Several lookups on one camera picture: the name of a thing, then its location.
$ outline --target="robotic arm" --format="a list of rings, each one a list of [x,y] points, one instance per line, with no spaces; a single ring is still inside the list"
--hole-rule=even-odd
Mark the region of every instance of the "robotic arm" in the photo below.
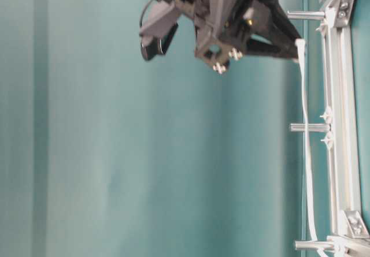
[[[279,0],[156,0],[146,22],[140,22],[145,60],[166,54],[181,15],[194,22],[195,56],[219,74],[230,58],[244,55],[298,58],[300,35]]]

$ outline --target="metal peg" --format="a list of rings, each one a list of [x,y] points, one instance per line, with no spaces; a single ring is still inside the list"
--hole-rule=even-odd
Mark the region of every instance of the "metal peg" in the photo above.
[[[305,131],[305,124],[302,123],[292,123],[290,124],[290,131],[291,132],[304,132]],[[330,131],[330,126],[328,124],[309,124],[308,125],[309,132],[320,132],[320,133],[327,133]]]
[[[330,241],[296,241],[295,250],[333,251],[334,243]]]
[[[303,20],[323,20],[324,12],[304,12],[304,11],[288,11],[288,18],[303,19]]]

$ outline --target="screw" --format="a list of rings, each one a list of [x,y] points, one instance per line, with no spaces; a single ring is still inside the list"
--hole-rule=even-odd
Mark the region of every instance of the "screw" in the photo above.
[[[219,75],[222,75],[224,74],[224,72],[226,71],[226,66],[224,65],[220,65],[219,62],[217,62],[214,66],[213,66],[213,70],[214,71],[217,71]]]
[[[359,225],[358,227],[354,227],[354,228],[353,228],[353,231],[354,231],[354,233],[355,233],[356,235],[360,235],[360,234],[361,234],[361,232],[362,232],[362,226],[361,226],[361,225]]]
[[[355,217],[349,217],[348,220],[349,220],[350,224],[352,224],[352,225],[357,225],[358,224],[358,219],[355,218]]]
[[[346,10],[349,7],[349,3],[347,1],[342,1],[341,6],[339,7],[341,10]]]
[[[229,57],[230,58],[233,58],[234,60],[236,61],[239,61],[242,57],[243,57],[243,53],[241,53],[240,51],[238,51],[237,49],[233,48],[230,52],[229,52]]]
[[[338,13],[338,17],[339,18],[345,18],[347,16],[346,12],[344,12],[343,10],[341,10],[339,13]]]

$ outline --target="white strap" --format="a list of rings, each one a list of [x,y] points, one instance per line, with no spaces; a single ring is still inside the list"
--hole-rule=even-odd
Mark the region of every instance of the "white strap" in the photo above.
[[[312,241],[317,241],[316,227],[315,227],[315,211],[313,204],[313,177],[312,177],[312,159],[311,159],[311,145],[308,131],[308,104],[307,104],[307,91],[305,79],[305,51],[306,41],[304,39],[296,39],[295,45],[298,48],[298,62],[301,68],[302,76],[302,108],[305,123],[305,167],[306,167],[306,191],[307,191],[307,215],[308,227]],[[328,257],[324,251],[319,250],[317,253],[321,257]]]

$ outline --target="teal backdrop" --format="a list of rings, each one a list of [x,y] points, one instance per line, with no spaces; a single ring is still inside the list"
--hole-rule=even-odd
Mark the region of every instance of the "teal backdrop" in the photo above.
[[[280,1],[286,10],[317,4]],[[221,77],[194,58],[186,18],[168,55],[145,63],[146,2],[0,0],[0,256],[299,256],[302,135],[288,131],[302,121],[297,65],[246,57]],[[367,2],[358,1],[359,31]],[[295,24],[310,37],[315,83],[315,25]],[[366,51],[358,51],[364,101],[369,78],[357,56]],[[309,88],[315,120],[322,87]],[[370,110],[363,103],[358,112],[366,135]],[[324,237],[326,157],[316,139]]]

